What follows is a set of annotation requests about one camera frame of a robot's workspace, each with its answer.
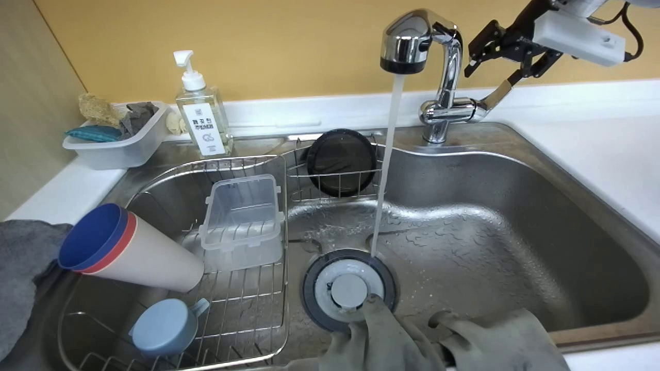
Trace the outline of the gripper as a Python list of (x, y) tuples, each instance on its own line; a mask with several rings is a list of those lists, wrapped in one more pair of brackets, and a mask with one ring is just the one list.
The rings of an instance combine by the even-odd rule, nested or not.
[[(508, 80), (542, 77), (563, 56), (558, 50), (532, 41), (536, 19), (550, 10), (556, 10), (551, 5), (551, 0), (531, 0), (509, 26), (508, 47), (514, 50), (513, 61), (519, 62), (519, 68)], [(501, 48), (504, 36), (505, 28), (502, 28), (497, 20), (486, 24), (468, 44), (469, 61), (464, 68), (464, 77), (471, 77), (483, 62), (506, 57), (506, 49)], [(532, 48), (523, 50), (529, 45)]]

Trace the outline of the chrome faucet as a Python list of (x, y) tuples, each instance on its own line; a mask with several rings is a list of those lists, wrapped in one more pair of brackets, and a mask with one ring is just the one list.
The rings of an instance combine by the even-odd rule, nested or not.
[(420, 106), (419, 118), (426, 127), (423, 139), (443, 145), (449, 126), (468, 123), (472, 113), (469, 98), (455, 96), (464, 48), (458, 26), (429, 9), (406, 12), (384, 29), (380, 66), (397, 75), (420, 73), (433, 43), (443, 47), (442, 77), (435, 98)]

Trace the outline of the stainless steel sink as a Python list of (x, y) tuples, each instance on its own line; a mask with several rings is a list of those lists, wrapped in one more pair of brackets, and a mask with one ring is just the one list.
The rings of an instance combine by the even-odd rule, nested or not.
[[(238, 140), (234, 158), (283, 157), (287, 171), (296, 138)], [(504, 125), (467, 125), (450, 138), (432, 147), (418, 128), (396, 134), (376, 251), (398, 282), (398, 315), (432, 340), (427, 322), (439, 311), (526, 308), (565, 352), (660, 341), (658, 243)], [(166, 144), (153, 160), (207, 159)], [(287, 181), (288, 339), (264, 366), (327, 347), (327, 331), (302, 307), (301, 276), (318, 255), (370, 253), (376, 198), (297, 202)], [(57, 328), (69, 274), (77, 276), (54, 268), (43, 281), (29, 369), (62, 371)]]

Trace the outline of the round black lid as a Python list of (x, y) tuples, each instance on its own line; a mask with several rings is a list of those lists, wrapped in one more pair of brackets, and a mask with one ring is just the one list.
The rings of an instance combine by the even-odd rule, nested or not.
[(356, 196), (376, 174), (375, 148), (367, 137), (350, 129), (325, 132), (305, 151), (304, 159), (311, 183), (330, 197)]

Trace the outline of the sink drain strainer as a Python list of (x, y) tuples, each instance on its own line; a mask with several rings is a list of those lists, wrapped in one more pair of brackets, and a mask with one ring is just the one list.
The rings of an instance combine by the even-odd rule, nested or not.
[(379, 258), (358, 249), (338, 249), (316, 256), (302, 273), (300, 301), (307, 317), (328, 332), (349, 332), (362, 322), (361, 308), (379, 296), (394, 311), (399, 287), (394, 272)]

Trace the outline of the grey rubber glove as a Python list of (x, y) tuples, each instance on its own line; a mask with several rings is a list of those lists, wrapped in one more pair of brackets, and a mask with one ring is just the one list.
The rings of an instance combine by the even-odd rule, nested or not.
[(328, 349), (311, 359), (291, 361), (287, 371), (446, 371), (429, 339), (396, 317), (381, 297), (361, 306), (364, 322), (350, 323), (350, 334), (332, 333)]
[(551, 336), (526, 309), (468, 318), (450, 311), (433, 314), (456, 371), (571, 371)]

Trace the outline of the clear soap pump bottle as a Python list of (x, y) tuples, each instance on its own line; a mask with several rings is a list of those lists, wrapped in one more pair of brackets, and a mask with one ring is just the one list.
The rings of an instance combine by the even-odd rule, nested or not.
[(182, 88), (175, 97), (191, 140), (202, 157), (224, 157), (233, 152), (233, 135), (217, 87), (208, 85), (191, 65), (193, 50), (173, 52), (175, 64), (183, 68)]

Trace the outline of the clear plastic container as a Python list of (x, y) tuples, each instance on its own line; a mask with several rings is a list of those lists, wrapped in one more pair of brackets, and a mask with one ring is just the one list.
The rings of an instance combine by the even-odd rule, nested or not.
[(271, 174), (222, 180), (212, 186), (200, 226), (208, 272), (233, 272), (280, 261), (284, 221), (280, 192)]

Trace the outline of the beige scrubber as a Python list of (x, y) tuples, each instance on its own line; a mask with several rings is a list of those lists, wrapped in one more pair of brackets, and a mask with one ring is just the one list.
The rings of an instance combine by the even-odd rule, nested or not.
[(188, 133), (186, 122), (182, 116), (177, 112), (169, 112), (166, 119), (166, 126), (168, 131), (173, 136), (181, 136)]

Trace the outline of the grey scrubbing cloth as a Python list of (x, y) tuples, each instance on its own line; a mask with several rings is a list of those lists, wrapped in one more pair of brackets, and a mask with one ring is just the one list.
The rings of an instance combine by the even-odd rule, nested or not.
[(158, 112), (159, 108), (151, 102), (127, 104), (127, 113), (120, 120), (119, 129), (122, 134), (119, 140), (135, 136), (146, 126), (147, 122)]

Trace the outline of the white plastic basin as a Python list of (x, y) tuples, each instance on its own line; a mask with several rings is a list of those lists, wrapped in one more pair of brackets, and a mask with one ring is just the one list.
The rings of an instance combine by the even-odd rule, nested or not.
[(155, 115), (134, 136), (123, 141), (95, 143), (67, 136), (63, 148), (75, 151), (78, 159), (95, 171), (119, 170), (144, 165), (168, 135), (168, 104), (152, 102)]

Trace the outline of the yellow loofah sponge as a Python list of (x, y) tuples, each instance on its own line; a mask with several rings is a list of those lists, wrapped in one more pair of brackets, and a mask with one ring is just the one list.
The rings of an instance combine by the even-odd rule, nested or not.
[(106, 99), (100, 98), (89, 92), (78, 96), (78, 108), (80, 114), (91, 122), (98, 125), (109, 125), (119, 128), (122, 117), (120, 112)]

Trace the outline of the stack of plastic cups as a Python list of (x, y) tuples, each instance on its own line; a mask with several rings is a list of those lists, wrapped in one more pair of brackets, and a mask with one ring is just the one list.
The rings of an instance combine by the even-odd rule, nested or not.
[(204, 273), (200, 258), (117, 204), (85, 214), (64, 238), (57, 263), (74, 273), (180, 293)]

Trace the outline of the teal sponge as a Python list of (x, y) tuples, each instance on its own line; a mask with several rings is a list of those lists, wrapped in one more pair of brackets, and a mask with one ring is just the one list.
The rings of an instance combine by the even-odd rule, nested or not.
[(85, 125), (67, 131), (66, 136), (83, 141), (106, 143), (120, 140), (122, 132), (109, 125)]

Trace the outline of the light blue mug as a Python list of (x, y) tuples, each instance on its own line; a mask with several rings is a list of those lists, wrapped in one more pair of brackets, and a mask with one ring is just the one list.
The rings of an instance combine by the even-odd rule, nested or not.
[(176, 298), (158, 301), (139, 316), (129, 330), (130, 339), (146, 358), (178, 355), (195, 340), (199, 318), (209, 307), (205, 298), (192, 306)]

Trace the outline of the grey towel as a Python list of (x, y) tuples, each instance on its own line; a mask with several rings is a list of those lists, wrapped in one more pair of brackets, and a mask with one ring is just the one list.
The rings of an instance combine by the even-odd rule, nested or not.
[(35, 279), (47, 272), (72, 225), (40, 220), (0, 222), (0, 362), (26, 330)]

